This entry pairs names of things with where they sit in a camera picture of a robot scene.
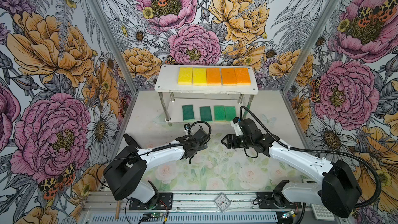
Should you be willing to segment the light green sponge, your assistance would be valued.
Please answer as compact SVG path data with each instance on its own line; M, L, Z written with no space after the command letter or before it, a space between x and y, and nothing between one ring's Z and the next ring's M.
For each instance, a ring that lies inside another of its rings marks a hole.
M226 116L226 121L227 122L230 122L235 117L237 117L236 107L235 106L225 106L224 107L224 112L225 112L225 116Z
M222 105L214 106L214 117L215 121L226 121L225 107Z

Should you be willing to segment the dark green scouring sponge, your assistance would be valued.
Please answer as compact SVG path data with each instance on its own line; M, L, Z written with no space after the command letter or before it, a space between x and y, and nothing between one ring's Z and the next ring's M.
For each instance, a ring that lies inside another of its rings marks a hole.
M210 106L200 107L200 117L201 121L212 122L212 114Z

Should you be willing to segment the orange sponge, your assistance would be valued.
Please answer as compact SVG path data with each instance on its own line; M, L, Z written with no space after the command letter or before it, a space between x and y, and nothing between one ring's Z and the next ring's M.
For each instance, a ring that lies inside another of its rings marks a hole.
M221 73L220 73L219 68L217 68L217 67L207 68L206 75L207 75L207 86L221 86L222 85Z
M237 79L234 68L222 68L221 69L221 79L223 86L236 86Z
M235 70L236 82L238 86L250 86L251 79L249 69L245 67L237 67Z

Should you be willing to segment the orange sponge front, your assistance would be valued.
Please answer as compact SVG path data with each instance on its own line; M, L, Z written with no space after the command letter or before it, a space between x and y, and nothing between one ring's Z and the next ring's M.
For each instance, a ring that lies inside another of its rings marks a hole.
M237 67L235 70L236 82L238 86L250 86L251 79L249 69L245 67Z

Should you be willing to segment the yellow sponge top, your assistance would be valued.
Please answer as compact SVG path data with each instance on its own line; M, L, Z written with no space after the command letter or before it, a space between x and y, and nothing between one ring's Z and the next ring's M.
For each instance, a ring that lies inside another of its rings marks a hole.
M193 69L193 85L194 86L207 86L207 69L194 68Z

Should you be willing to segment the yellow sponge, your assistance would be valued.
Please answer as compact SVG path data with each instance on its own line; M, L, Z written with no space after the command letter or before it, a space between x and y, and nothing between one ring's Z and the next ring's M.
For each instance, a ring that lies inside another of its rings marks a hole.
M179 85L192 85L192 80L193 80L193 68L180 67L177 83Z
M193 85L194 86L207 86L207 69L194 68L193 69Z

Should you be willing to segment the orange sponge back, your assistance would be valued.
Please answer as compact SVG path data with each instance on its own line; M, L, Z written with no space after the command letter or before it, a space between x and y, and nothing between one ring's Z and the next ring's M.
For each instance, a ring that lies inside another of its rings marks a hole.
M206 75L207 75L207 86L221 86L222 85L221 73L220 73L219 68L217 68L217 67L207 68Z

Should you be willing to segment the yellow sponge bottom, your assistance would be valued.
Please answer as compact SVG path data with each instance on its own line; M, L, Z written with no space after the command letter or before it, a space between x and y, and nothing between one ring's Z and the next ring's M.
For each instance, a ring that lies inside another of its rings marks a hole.
M193 68L180 67L177 83L179 85L192 85L192 80L193 80Z

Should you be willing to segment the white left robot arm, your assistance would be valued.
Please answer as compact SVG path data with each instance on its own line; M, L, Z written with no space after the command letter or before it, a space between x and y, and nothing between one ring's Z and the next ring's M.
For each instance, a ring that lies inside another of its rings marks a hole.
M157 190L153 183L143 180L144 174L169 162L192 159L199 150L207 148L210 135L210 132L199 129L166 145L143 149L130 135L125 134L123 137L127 146L103 172L114 199L133 198L142 203L155 201Z

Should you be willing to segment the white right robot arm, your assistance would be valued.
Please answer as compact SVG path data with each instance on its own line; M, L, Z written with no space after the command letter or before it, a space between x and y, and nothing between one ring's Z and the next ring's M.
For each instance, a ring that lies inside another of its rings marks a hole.
M272 198L277 206L294 202L317 204L338 217L349 217L362 190L344 161L330 162L298 151L279 137L262 133L251 119L236 117L230 124L235 132L222 139L226 148L252 148L258 154L281 161L310 177L309 183L282 180L273 190Z

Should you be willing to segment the white two-tier metal shelf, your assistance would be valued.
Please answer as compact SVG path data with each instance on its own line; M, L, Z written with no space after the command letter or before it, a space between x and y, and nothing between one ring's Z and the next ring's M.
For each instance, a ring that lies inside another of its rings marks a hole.
M245 67L249 69L251 85L250 86L194 86L179 85L178 74L180 67L194 68L237 68ZM212 122L210 123L229 123L227 121L214 120L214 106L235 106L237 117L241 106L245 105L244 96L249 96L247 107L251 106L254 96L258 94L259 89L255 80L254 70L249 66L193 66L193 65L170 65L161 67L157 82L154 87L161 99L161 104L166 115L166 122L169 123L188 123L201 120L200 107L210 106ZM194 120L183 121L182 106L193 105Z

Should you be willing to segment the small white clock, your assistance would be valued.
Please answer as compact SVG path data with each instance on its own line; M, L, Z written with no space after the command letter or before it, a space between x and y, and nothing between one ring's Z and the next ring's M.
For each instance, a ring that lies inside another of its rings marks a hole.
M215 198L215 204L218 210L224 213L231 205L230 199L223 193Z

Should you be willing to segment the white calculator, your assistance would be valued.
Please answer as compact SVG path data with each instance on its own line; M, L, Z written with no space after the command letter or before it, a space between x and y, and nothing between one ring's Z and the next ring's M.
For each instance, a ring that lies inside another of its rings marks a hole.
M308 187L308 193L306 194L306 203L311 206L315 218L319 221L335 221L334 215L323 204L321 204L321 197L318 195L318 192L321 189L320 185L312 179L304 179L303 183L311 185L311 187Z

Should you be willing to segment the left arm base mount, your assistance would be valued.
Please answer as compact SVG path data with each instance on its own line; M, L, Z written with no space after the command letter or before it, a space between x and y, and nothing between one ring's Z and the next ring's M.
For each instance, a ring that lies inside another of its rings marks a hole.
M130 211L169 211L173 206L174 194L159 192L151 181L141 181L128 199Z

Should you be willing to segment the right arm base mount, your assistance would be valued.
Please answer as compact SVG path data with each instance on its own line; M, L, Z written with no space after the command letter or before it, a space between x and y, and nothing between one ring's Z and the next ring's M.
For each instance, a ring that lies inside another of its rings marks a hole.
M302 205L299 202L289 202L282 194L283 186L289 181L282 180L273 191L261 191L256 193L256 198L253 200L254 205L258 205L259 209L298 209Z

